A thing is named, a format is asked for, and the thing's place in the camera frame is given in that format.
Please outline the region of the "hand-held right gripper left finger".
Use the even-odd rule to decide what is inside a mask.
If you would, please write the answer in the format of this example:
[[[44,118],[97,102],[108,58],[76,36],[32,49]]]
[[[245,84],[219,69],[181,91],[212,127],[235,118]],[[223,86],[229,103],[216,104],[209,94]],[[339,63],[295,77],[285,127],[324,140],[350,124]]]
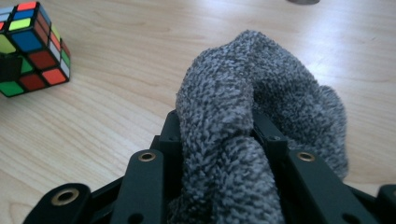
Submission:
[[[181,191],[182,143],[179,118],[176,110],[167,114],[162,131],[155,135],[151,149],[161,151],[164,156],[164,193],[168,199],[176,198]]]

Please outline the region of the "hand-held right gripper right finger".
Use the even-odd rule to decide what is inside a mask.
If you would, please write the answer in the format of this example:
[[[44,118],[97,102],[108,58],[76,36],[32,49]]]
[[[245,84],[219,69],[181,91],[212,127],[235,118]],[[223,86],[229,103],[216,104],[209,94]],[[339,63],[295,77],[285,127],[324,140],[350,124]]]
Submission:
[[[257,111],[253,112],[252,133],[264,149],[273,173],[278,174],[289,150],[286,136],[267,116]]]

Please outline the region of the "multicoloured puzzle cube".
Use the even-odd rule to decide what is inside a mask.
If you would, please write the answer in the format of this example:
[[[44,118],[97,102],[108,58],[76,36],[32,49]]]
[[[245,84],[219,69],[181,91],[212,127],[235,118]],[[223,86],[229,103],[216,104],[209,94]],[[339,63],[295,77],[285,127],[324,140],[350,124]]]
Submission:
[[[70,50],[37,1],[0,8],[0,54],[22,59],[19,78],[0,82],[0,93],[6,97],[46,89],[70,79]]]

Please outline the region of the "grey fuzzy sock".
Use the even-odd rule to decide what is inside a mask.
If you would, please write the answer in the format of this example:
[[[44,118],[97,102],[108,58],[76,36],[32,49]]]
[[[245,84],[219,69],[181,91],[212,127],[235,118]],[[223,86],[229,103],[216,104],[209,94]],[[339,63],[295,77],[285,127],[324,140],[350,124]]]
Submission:
[[[177,93],[182,191],[170,224],[283,224],[276,183],[251,136],[254,110],[292,149],[318,153],[347,175],[347,116],[336,92],[291,53],[256,31],[202,52]]]

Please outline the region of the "dark round table grommet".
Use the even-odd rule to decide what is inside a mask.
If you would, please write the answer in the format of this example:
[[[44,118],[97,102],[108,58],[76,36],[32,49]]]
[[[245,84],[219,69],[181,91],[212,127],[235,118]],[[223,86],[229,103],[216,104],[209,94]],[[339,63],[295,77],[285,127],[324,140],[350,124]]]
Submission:
[[[320,0],[287,0],[287,1],[300,6],[310,6],[320,2]]]

